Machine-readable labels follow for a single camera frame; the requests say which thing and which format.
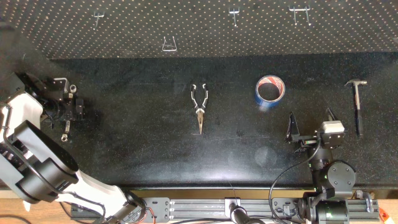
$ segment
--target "black countertop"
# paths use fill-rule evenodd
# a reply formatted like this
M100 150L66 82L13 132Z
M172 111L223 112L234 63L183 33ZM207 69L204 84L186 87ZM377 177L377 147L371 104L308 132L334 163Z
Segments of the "black countertop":
M288 166L306 159L284 138L293 111L312 134L330 107L347 130L335 159L358 172L356 187L398 187L398 54L316 54L222 58L56 60L85 99L86 120L42 129L69 151L80 169L129 189L268 188ZM254 87L277 75L286 93L261 111ZM359 87L364 137L355 134L353 78ZM206 83L203 134L190 85ZM308 166L288 172L278 187L312 188Z

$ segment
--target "orange object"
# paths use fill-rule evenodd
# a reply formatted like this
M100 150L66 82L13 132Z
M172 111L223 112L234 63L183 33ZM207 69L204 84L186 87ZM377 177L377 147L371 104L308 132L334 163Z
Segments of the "orange object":
M387 214L387 212L384 211L384 209L379 208L379 214L384 224L395 224L392 218L390 218L390 216Z

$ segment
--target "pliers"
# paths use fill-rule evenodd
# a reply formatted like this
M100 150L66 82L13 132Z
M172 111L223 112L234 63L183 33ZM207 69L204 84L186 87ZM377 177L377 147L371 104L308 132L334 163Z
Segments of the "pliers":
M201 134L201 129L203 127L203 114L205 113L205 108L207 105L208 101L208 90L206 87L206 84L202 85L203 89L205 90L205 99L203 100L203 103L201 104L201 107L199 107L196 99L195 99L195 91L197 89L196 85L192 85L191 87L191 99L193 102L193 106L195 107L195 112L198 115L198 122L199 122L199 132Z

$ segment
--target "pegboard hook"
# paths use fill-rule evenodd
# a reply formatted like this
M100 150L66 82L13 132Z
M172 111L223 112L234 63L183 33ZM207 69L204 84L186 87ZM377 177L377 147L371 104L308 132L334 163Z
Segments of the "pegboard hook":
M234 15L234 24L235 24L234 26L235 27L238 27L238 25L236 24L236 16L235 15L239 13L239 9L240 9L239 7L238 7L237 11L235 11L235 8L233 8L232 11L231 11L231 9L229 9L229 13Z
M294 25L297 25L296 11L305 11L305 14L307 15L307 22L308 22L308 25L310 26L311 23L310 23L310 19L309 19L309 16L308 16L308 10L310 10L310 9L311 9L311 7L309 5L308 5L308 7L305 6L305 8L303 8L303 9L296 9L294 6L293 6L293 9L291 9L289 7L289 11L293 12L293 14L294 14Z
M105 12L103 12L102 14L100 12L94 12L94 17L97 18L96 22L95 22L95 27L94 29L97 29L98 27L98 20L102 17L105 16Z
M177 51L177 44L175 44L175 39L174 39L174 36L173 36L173 41L174 41L174 46L173 45L168 45L168 44L166 44L166 37L163 37L164 38L164 43L163 43L163 47L162 47L162 50L163 51L166 51L166 52L170 52L170 51ZM171 48L175 48L175 49L164 49L164 46L166 46L166 47L171 47Z

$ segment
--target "wooden floor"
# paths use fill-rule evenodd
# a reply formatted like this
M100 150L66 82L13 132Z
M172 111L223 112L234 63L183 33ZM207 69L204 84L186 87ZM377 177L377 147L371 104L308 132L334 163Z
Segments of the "wooden floor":
M67 211L70 211L70 207L68 205L65 206ZM379 200L379 206L383 208L396 223L398 223L398 200ZM27 212L25 211L21 199L0 199L0 216L1 215L17 215L30 221L31 224L76 223L67 217L57 202L40 202L37 205L32 205L30 212ZM0 224L6 223L20 224L23 222L10 218L0 218Z

